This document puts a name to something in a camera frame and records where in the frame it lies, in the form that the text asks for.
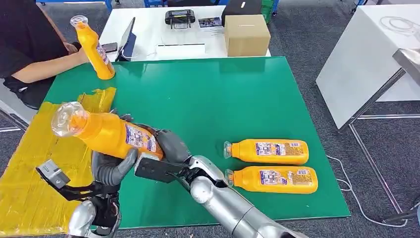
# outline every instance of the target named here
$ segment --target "robotic arm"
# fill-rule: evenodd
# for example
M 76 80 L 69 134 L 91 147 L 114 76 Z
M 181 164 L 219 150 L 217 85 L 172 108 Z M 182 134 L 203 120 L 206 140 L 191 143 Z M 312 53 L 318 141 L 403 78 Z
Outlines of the robotic arm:
M 90 186 L 82 187 L 89 188 L 89 193 L 81 194 L 76 191 L 81 188 L 65 185 L 69 179 L 51 160 L 37 167 L 41 176 L 67 200 L 82 201 L 70 219 L 68 234 L 71 237 L 113 237 L 121 222 L 119 184 L 134 166 L 138 177 L 166 183 L 176 180 L 181 183 L 192 198 L 206 208 L 235 238 L 307 238 L 263 214 L 228 186 L 223 172 L 209 159 L 201 155 L 192 156 L 177 135 L 168 130 L 143 127 L 156 137 L 164 158 L 159 160 L 146 153 L 137 156 L 134 152 L 137 150 L 134 149 L 122 162 L 121 159 L 94 152 L 92 172 L 96 181 Z M 98 228 L 92 231 L 91 225 L 97 225 Z

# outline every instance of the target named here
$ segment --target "yellow juice bottle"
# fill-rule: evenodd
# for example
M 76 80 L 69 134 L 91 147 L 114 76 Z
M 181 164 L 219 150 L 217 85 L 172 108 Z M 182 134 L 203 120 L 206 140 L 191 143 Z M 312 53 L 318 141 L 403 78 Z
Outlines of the yellow juice bottle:
M 132 147 L 139 152 L 163 157 L 155 137 L 146 129 L 112 113 L 90 113 L 79 102 L 64 103 L 51 121 L 58 136 L 75 136 L 95 151 L 124 159 Z
M 70 19 L 70 24 L 76 28 L 77 39 L 95 69 L 98 78 L 107 80 L 114 77 L 114 67 L 100 45 L 97 33 L 89 27 L 87 17 L 74 16 Z
M 250 166 L 226 170 L 230 186 L 251 192 L 313 193 L 318 189 L 315 170 L 303 166 Z
M 302 165 L 308 161 L 306 142 L 283 139 L 247 139 L 239 143 L 224 143 L 225 158 L 235 157 L 245 162 Z

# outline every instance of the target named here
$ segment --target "smartphone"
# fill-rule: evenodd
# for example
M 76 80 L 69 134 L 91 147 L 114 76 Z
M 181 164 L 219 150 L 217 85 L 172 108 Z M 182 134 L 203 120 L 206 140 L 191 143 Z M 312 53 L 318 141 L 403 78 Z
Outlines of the smartphone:
M 105 53 L 115 52 L 117 51 L 117 47 L 117 42 L 102 45 L 102 48 L 104 49 Z

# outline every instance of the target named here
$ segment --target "green tabletop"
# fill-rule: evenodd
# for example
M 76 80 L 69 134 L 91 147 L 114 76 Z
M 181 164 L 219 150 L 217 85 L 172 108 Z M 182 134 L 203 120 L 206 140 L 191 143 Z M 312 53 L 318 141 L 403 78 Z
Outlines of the green tabletop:
M 350 216 L 315 127 L 285 57 L 166 60 L 114 63 L 115 78 L 102 81 L 89 64 L 60 74 L 45 98 L 76 100 L 83 92 L 116 87 L 113 107 L 134 122 L 177 133 L 192 154 L 222 171 L 255 165 L 223 157 L 224 141 L 300 139 L 309 146 L 305 166 L 315 169 L 313 194 L 277 194 L 237 189 L 275 220 Z M 216 224 L 177 182 L 130 172 L 120 191 L 122 228 Z

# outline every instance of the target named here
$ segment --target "yellow plastic sheet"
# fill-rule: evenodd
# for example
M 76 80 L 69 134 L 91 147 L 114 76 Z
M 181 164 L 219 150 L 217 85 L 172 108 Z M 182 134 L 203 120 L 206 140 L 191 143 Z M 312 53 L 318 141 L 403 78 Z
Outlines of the yellow plastic sheet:
M 78 101 L 90 112 L 109 112 L 115 88 L 83 94 Z M 34 116 L 0 179 L 0 236 L 58 234 L 67 224 L 78 201 L 69 202 L 35 171 L 52 159 L 71 179 L 69 185 L 92 182 L 91 151 L 76 137 L 53 134 L 51 119 L 58 104 L 44 102 Z

